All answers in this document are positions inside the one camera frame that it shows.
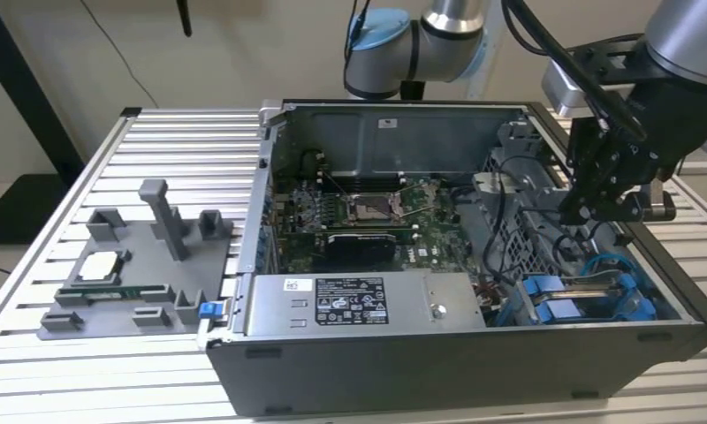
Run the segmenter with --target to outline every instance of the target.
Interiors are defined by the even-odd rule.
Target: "blue latch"
[[[199,307],[199,319],[216,319],[223,317],[223,302],[206,302]]]

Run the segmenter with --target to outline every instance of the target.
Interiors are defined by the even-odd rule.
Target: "robotic arm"
[[[574,117],[561,222],[673,220],[662,182],[707,141],[707,0],[665,0],[642,38],[574,51],[523,0],[502,1],[551,56],[543,88],[557,111]],[[642,190],[623,196],[634,186]]]

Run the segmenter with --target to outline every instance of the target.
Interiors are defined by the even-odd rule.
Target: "motherboard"
[[[441,178],[286,181],[275,195],[280,272],[431,269],[478,278]]]

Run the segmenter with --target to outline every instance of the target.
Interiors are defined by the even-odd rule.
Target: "barcode sticker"
[[[308,278],[287,278],[283,284],[286,292],[311,292],[314,280]]]

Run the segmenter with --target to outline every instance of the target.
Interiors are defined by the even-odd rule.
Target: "black stand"
[[[24,244],[41,231],[84,162],[1,18],[0,84],[57,170],[23,175],[0,199],[0,244]]]

